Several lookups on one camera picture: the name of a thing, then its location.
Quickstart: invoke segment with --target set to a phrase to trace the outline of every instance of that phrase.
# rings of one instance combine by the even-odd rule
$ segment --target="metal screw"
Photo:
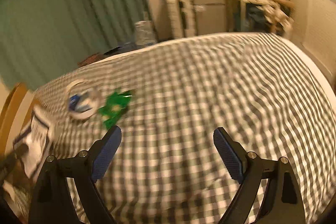
[[[47,157],[47,162],[52,162],[55,159],[53,155]]]
[[[253,151],[248,152],[247,155],[251,159],[255,159],[257,157],[257,154],[255,152],[253,152]]]
[[[80,156],[81,158],[85,158],[87,156],[87,151],[86,150],[82,150],[78,153],[78,156]]]
[[[287,159],[286,157],[281,157],[280,160],[281,160],[281,162],[284,163],[284,164],[288,163],[288,159]]]

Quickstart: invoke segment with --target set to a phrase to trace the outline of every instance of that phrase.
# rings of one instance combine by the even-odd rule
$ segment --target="green curtain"
[[[0,0],[0,74],[31,89],[132,41],[146,0]]]

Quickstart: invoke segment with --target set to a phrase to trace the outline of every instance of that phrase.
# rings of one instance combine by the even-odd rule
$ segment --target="bed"
[[[163,42],[102,60],[47,83],[36,96],[57,118],[58,158],[89,149],[106,130],[96,114],[66,112],[64,89],[87,79],[103,97],[135,90],[117,125],[122,143],[96,183],[119,223],[217,223],[238,189],[214,147],[224,127],[261,158],[288,157],[314,223],[335,193],[336,97],[316,65],[274,34],[219,33]],[[87,222],[68,181],[79,219]],[[255,219],[263,180],[247,222]]]

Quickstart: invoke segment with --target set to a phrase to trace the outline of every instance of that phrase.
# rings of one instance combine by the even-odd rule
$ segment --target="mattress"
[[[97,189],[119,223],[218,223],[239,185],[213,144],[224,127],[261,158],[286,156],[313,223],[335,193],[335,96],[299,49],[274,34],[235,33],[160,43],[70,72],[37,90],[63,133],[58,158],[89,149],[106,130],[97,114],[73,122],[64,89],[88,79],[103,97],[134,89],[119,120],[122,143]],[[87,222],[73,181],[79,219]],[[248,217],[260,207],[263,181]]]

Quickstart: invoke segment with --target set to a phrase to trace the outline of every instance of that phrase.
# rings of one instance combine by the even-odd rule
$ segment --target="table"
[[[240,1],[240,22],[241,22],[241,31],[244,30],[244,24],[246,19],[246,3],[253,3],[257,5],[270,5],[273,8],[279,7],[280,4],[285,5],[291,9],[294,8],[294,3],[290,0],[238,0]],[[227,29],[229,32],[234,30],[234,17],[233,17],[233,5],[232,0],[227,0],[227,12],[228,12],[228,26]],[[276,32],[276,24],[272,24],[271,32]]]

